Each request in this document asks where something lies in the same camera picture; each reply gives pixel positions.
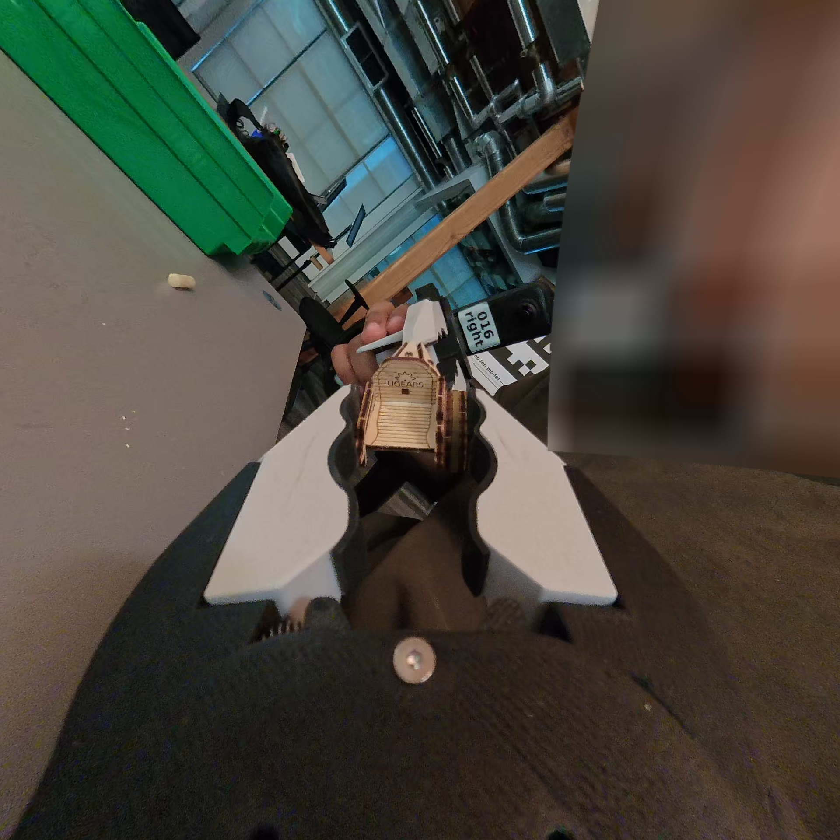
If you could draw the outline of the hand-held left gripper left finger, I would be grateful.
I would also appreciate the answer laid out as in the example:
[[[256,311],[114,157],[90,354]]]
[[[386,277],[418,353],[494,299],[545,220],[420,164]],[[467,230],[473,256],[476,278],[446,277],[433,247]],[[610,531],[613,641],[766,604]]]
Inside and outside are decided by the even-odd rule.
[[[350,500],[329,468],[345,430],[339,388],[267,451],[204,591],[210,605],[273,601],[299,606],[342,594],[332,550],[350,523]]]

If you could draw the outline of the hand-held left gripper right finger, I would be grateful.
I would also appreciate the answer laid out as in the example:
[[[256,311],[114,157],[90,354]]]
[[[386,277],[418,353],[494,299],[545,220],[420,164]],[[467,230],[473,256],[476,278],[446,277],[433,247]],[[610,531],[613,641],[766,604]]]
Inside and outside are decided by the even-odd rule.
[[[610,606],[616,586],[565,464],[483,392],[469,394],[467,585],[490,602]]]

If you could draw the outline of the small wooden model seat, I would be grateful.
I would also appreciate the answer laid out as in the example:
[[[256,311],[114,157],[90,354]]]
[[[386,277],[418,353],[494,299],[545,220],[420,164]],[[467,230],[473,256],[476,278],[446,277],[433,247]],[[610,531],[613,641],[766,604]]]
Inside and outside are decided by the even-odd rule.
[[[360,466],[369,452],[431,453],[461,473],[468,463],[468,394],[447,382],[421,343],[403,343],[364,387],[355,425]]]

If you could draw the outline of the person's right hand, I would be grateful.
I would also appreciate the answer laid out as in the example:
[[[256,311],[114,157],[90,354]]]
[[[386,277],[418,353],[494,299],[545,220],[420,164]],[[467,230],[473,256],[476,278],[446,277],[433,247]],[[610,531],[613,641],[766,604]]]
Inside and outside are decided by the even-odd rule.
[[[390,301],[380,301],[371,305],[361,333],[348,343],[332,348],[332,367],[342,384],[364,385],[372,378],[379,367],[376,352],[361,353],[359,348],[400,332],[406,320],[407,310],[406,303],[395,306]]]

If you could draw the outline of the white printed sign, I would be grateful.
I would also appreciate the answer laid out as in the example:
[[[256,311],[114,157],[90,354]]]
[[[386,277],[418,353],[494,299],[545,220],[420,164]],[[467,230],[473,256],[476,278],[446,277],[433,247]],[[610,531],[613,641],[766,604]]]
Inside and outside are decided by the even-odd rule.
[[[528,381],[550,368],[550,335],[472,354],[467,358],[471,378],[491,397],[502,387]]]

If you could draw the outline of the black office chair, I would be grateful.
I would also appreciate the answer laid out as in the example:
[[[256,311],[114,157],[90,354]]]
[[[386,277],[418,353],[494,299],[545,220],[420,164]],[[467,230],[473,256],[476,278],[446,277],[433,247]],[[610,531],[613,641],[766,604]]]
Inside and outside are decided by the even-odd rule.
[[[309,333],[309,343],[324,364],[331,363],[334,347],[348,343],[364,328],[368,305],[354,284],[346,280],[345,285],[352,292],[353,300],[340,320],[312,297],[303,297],[299,302],[298,312]]]

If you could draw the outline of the wooden edged table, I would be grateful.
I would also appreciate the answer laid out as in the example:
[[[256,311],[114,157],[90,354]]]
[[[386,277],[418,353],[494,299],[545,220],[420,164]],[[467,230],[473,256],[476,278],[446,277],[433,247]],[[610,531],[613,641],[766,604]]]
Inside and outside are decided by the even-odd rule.
[[[451,303],[476,301],[548,275],[543,264],[560,240],[561,186],[577,122],[567,108],[535,141],[510,160],[494,133],[479,137],[478,162],[431,192],[417,190],[360,243],[310,283],[336,317],[350,307],[345,281],[359,284],[368,302],[396,298],[434,283]]]

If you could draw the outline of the metal ceiling ducts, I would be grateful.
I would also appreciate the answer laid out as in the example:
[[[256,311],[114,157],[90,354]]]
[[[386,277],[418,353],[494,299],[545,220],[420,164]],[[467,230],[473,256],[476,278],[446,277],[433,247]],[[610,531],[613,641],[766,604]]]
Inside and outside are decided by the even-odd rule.
[[[590,26],[579,2],[318,1],[374,109],[426,188],[451,204],[468,170],[495,176],[584,88]]]

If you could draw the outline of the person's brown shirt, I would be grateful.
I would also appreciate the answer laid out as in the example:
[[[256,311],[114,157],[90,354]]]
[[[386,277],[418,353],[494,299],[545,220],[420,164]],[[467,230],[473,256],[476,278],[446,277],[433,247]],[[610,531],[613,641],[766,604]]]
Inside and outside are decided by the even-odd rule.
[[[469,475],[423,520],[361,480],[363,654],[427,637],[412,689],[351,682],[351,838],[838,838],[838,488],[720,465],[573,455],[566,474],[618,605],[468,587]]]

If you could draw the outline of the plastic storage bin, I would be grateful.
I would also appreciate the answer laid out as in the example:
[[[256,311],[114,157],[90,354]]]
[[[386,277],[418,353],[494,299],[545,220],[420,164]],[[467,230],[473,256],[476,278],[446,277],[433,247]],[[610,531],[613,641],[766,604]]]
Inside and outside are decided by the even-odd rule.
[[[290,205],[120,2],[2,1],[1,46],[204,254],[278,240]]]

